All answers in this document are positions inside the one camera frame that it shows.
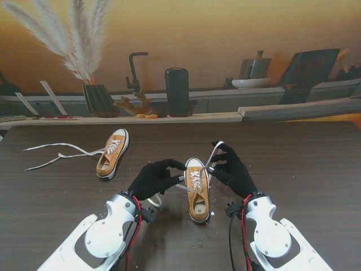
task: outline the shoelace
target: shoelace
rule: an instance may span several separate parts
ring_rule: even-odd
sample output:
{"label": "shoelace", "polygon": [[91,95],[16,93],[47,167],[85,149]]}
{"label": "shoelace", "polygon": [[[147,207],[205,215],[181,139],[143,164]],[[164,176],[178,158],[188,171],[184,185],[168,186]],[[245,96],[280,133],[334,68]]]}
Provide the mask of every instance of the shoelace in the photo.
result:
{"label": "shoelace", "polygon": [[212,153],[210,154],[209,156],[209,159],[207,161],[207,163],[204,165],[204,167],[201,168],[201,170],[199,171],[199,176],[200,176],[200,182],[201,184],[203,184],[203,180],[202,180],[202,172],[208,167],[209,163],[210,163],[210,160],[212,159],[213,157],[213,154],[214,152],[216,151],[216,149],[219,147],[219,145],[223,144],[224,142],[223,141],[219,141],[215,146],[214,146],[214,149],[212,151]]}
{"label": "shoelace", "polygon": [[193,189],[196,190],[196,188],[198,187],[198,191],[202,192],[203,191],[203,183],[201,183],[201,179],[199,177],[199,172],[198,171],[190,172],[190,178],[191,178],[191,183],[193,185]]}
{"label": "shoelace", "polygon": [[101,148],[100,150],[96,150],[96,151],[92,151],[92,152],[87,152],[81,148],[79,148],[78,146],[75,146],[75,145],[72,145],[72,144],[68,144],[68,143],[54,143],[54,144],[46,144],[46,145],[41,145],[41,146],[37,146],[37,147],[32,147],[32,148],[26,148],[25,150],[23,151],[30,151],[30,150],[35,150],[37,148],[44,148],[44,147],[47,147],[47,146],[69,146],[69,147],[73,147],[73,148],[76,148],[78,151],[81,151],[83,154],[77,154],[77,155],[63,155],[61,153],[58,153],[58,157],[45,163],[45,164],[42,164],[42,165],[39,165],[37,167],[33,167],[33,168],[27,168],[25,169],[25,171],[31,171],[33,169],[37,169],[37,168],[42,168],[42,167],[45,167],[46,165],[49,165],[55,161],[58,161],[60,158],[74,158],[74,157],[80,157],[80,156],[93,156],[95,154],[102,154],[104,152],[104,148]]}
{"label": "shoelace", "polygon": [[109,147],[107,148],[107,154],[110,155],[119,147],[119,144],[122,142],[122,140],[113,140],[111,139],[111,143],[109,144]]}
{"label": "shoelace", "polygon": [[[109,145],[109,147],[107,148],[107,154],[110,153],[113,153],[119,146],[121,141],[119,140],[115,140],[115,141],[112,141],[112,143]],[[57,160],[59,160],[60,158],[73,158],[73,157],[80,157],[80,156],[93,156],[95,154],[103,154],[105,148],[101,148],[100,150],[96,150],[96,151],[92,151],[92,152],[87,152],[85,150],[83,150],[82,148],[79,148],[78,146],[75,146],[75,145],[72,145],[72,144],[68,144],[68,143],[54,143],[54,144],[46,144],[46,145],[41,145],[41,146],[37,146],[37,147],[32,147],[32,148],[26,148],[25,150],[23,151],[31,151],[31,150],[35,150],[37,148],[44,148],[44,147],[48,147],[48,146],[69,146],[69,147],[73,147],[73,148],[76,148],[78,151],[81,151],[83,152],[83,154],[77,154],[77,155],[63,155],[61,153],[58,153],[58,157],[45,163],[45,164],[42,164],[42,165],[39,165],[37,167],[33,167],[33,168],[27,168],[25,169],[25,171],[31,171],[33,169],[37,169],[37,168],[42,168],[42,167],[45,167],[46,165],[49,165]],[[158,194],[156,194],[156,198],[157,200],[159,201],[159,203],[155,203],[154,201],[152,201],[151,199],[147,199],[152,205],[154,205],[155,207],[160,207],[162,205],[162,200],[161,198],[159,197]]]}

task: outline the shoe sole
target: shoe sole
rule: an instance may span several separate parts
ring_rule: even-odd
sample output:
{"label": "shoe sole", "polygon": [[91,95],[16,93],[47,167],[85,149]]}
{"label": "shoe sole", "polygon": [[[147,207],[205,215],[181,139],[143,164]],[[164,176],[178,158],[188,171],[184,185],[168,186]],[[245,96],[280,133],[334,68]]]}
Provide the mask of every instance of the shoe sole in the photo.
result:
{"label": "shoe sole", "polygon": [[113,168],[113,170],[111,171],[111,173],[109,173],[109,174],[106,175],[106,176],[100,176],[100,175],[98,175],[98,173],[96,173],[96,175],[97,175],[97,176],[99,177],[99,179],[101,179],[102,181],[109,181],[111,178],[114,177],[115,172],[116,172],[116,170],[117,170],[117,168],[118,168],[119,162],[120,162],[120,160],[121,160],[121,157],[122,157],[122,155],[126,152],[126,150],[128,149],[128,145],[129,145],[129,133],[128,133],[128,131],[127,131],[126,129],[123,129],[123,130],[125,131],[125,142],[124,142],[123,149],[122,149],[122,151],[120,152],[120,154],[119,154],[119,156],[118,156],[118,158],[117,158],[117,162],[116,162],[116,164],[115,164],[115,167]]}
{"label": "shoe sole", "polygon": [[[186,167],[187,167],[187,168],[188,168],[188,163],[189,163],[189,161],[192,160],[192,159],[198,160],[198,161],[201,163],[202,167],[204,167],[204,164],[203,164],[202,161],[199,160],[198,158],[189,158],[189,159],[187,160],[187,162],[186,162]],[[184,182],[186,183],[186,186],[188,187],[188,185],[187,185],[187,178],[186,178],[186,171],[184,171],[183,177],[184,177]],[[203,219],[203,220],[200,221],[200,220],[195,220],[195,219],[191,216],[191,213],[190,213],[191,220],[192,220],[194,223],[199,224],[199,225],[204,225],[204,224],[206,224],[206,223],[209,221],[209,219],[210,219],[209,178],[206,178],[206,179],[207,179],[207,182],[208,182],[208,206],[209,206],[209,208],[208,208],[208,209],[209,209],[208,215],[207,215],[207,217],[206,217],[205,219]]]}

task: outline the metal kettle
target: metal kettle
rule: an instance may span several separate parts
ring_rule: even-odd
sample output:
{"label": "metal kettle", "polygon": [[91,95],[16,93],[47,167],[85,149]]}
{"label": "metal kettle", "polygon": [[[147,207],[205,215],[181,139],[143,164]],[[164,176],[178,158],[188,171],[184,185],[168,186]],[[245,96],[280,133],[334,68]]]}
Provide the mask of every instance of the metal kettle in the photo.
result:
{"label": "metal kettle", "polygon": [[271,58],[263,58],[264,51],[257,51],[257,57],[244,59],[242,61],[239,79],[260,79],[266,78]]}

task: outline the dark wooden table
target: dark wooden table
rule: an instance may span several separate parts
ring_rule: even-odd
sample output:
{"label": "dark wooden table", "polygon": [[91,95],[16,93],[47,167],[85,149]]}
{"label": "dark wooden table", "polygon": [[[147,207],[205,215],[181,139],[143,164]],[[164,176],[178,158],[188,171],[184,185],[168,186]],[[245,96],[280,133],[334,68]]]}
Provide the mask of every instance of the dark wooden table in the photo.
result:
{"label": "dark wooden table", "polygon": [[[92,151],[126,128],[131,137],[116,176],[95,175],[96,158],[61,159],[69,147],[22,149],[66,142]],[[259,189],[278,207],[275,217],[293,222],[334,270],[360,270],[361,136],[351,123],[224,123],[88,126],[22,126],[0,142],[0,270],[35,270],[86,216],[104,213],[104,203],[125,190],[149,161],[205,161],[210,141],[232,145]],[[208,225],[193,224],[187,194],[172,188],[144,224],[131,250],[131,270],[231,270],[226,204],[230,189],[212,180]],[[237,270],[244,269],[240,224],[234,225]]]}

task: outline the canvas shoe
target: canvas shoe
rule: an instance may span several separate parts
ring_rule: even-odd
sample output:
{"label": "canvas shoe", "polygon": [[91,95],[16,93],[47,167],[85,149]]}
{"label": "canvas shoe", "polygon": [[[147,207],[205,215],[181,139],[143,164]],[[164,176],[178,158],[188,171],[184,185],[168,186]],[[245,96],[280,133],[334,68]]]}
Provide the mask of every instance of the canvas shoe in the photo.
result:
{"label": "canvas shoe", "polygon": [[195,223],[206,223],[209,218],[209,177],[206,171],[202,172],[200,180],[200,170],[203,163],[197,158],[190,158],[186,162],[187,170],[184,172],[186,186],[196,192],[188,192],[190,205],[190,216]]}
{"label": "canvas shoe", "polygon": [[116,130],[108,139],[104,152],[96,165],[96,175],[101,180],[108,181],[115,171],[129,144],[129,134],[125,129]]}

